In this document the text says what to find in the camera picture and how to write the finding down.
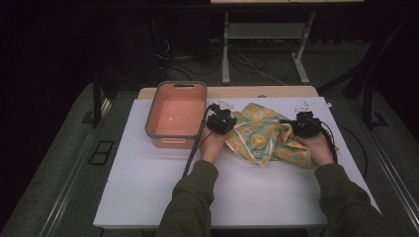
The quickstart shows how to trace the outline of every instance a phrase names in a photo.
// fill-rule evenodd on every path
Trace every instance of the yellow floral cloth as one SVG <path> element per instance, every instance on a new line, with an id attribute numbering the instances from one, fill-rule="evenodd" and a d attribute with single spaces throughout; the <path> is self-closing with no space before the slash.
<path id="1" fill-rule="evenodd" d="M 246 160 L 266 166 L 270 160 L 286 160 L 305 168 L 315 168 L 308 149 L 293 137 L 287 117 L 250 103 L 242 112 L 233 112 L 237 123 L 227 135 L 226 144 Z"/>

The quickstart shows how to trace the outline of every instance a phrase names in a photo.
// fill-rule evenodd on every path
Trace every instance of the olive green sleeve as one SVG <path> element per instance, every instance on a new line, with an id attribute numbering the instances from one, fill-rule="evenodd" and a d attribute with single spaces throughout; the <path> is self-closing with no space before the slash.
<path id="1" fill-rule="evenodd" d="M 320 185 L 320 207 L 327 216 L 330 237 L 391 236 L 368 194 L 349 180 L 342 166 L 321 166 L 315 176 Z"/>
<path id="2" fill-rule="evenodd" d="M 210 236 L 210 205 L 217 177 L 212 163 L 197 161 L 191 174 L 175 186 L 156 237 Z"/>

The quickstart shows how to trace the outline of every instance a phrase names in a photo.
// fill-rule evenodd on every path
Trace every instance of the patterned fabric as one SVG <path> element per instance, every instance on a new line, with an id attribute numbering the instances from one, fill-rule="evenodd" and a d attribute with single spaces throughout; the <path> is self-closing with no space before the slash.
<path id="1" fill-rule="evenodd" d="M 260 166 L 281 159 L 315 168 L 308 149 L 294 139 L 292 127 L 279 123 L 287 117 L 254 103 L 232 114 L 237 124 L 227 135 L 226 143 L 239 156 Z"/>

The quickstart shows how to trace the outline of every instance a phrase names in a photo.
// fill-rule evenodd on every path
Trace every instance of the person's left hand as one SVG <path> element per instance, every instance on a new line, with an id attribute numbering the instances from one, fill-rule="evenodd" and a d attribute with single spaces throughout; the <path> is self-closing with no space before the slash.
<path id="1" fill-rule="evenodd" d="M 205 126 L 200 141 L 201 144 L 206 139 L 200 147 L 201 159 L 214 164 L 221 153 L 226 137 L 227 135 L 211 133 L 211 130 Z"/>

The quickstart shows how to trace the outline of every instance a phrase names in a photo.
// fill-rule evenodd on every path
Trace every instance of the hand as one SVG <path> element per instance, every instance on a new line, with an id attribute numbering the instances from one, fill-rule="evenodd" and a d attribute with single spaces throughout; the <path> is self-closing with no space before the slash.
<path id="1" fill-rule="evenodd" d="M 215 132 L 211 133 L 211 130 L 205 126 L 201 135 L 200 144 L 206 137 L 207 139 L 200 147 L 201 159 L 214 164 L 221 153 L 227 135 L 219 135 Z"/>
<path id="2" fill-rule="evenodd" d="M 319 132 L 310 138 L 296 136 L 296 140 L 308 148 L 311 153 L 311 158 L 318 167 L 334 163 L 326 137 L 324 137 L 323 133 Z"/>

